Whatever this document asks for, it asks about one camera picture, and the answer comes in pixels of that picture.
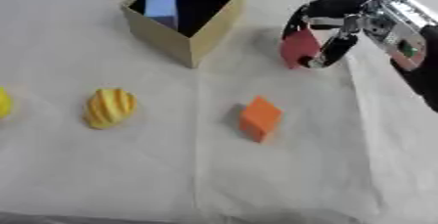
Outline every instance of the cube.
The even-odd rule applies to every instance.
[[[175,30],[178,29],[176,0],[145,0],[145,16]]]
[[[241,113],[239,129],[261,143],[276,128],[282,111],[258,96]]]
[[[299,59],[304,56],[314,57],[320,51],[320,44],[309,29],[297,31],[286,38],[281,47],[281,54],[287,67],[299,67]]]

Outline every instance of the white table surface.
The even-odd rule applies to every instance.
[[[0,122],[0,211],[225,223],[305,208],[438,221],[438,115],[368,39],[334,67],[291,71],[277,38],[309,0],[247,0],[187,69],[130,34],[121,1],[0,0],[0,85],[16,102]],[[139,111],[88,129],[84,100],[117,86]],[[256,95],[285,111],[265,146],[233,126]]]

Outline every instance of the orange cube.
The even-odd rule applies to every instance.
[[[282,111],[258,96],[242,111],[239,129],[261,143],[276,128],[281,116]]]

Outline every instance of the robotic hand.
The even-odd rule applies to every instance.
[[[391,56],[391,65],[438,112],[438,20],[416,0],[315,0],[290,18],[283,40],[308,26],[339,31],[316,57],[300,57],[300,65],[334,64],[357,44],[357,34],[363,31]]]

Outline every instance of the open box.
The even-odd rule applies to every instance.
[[[243,0],[176,0],[178,30],[144,16],[146,0],[125,0],[122,11],[131,32],[181,61],[197,67],[241,14]]]

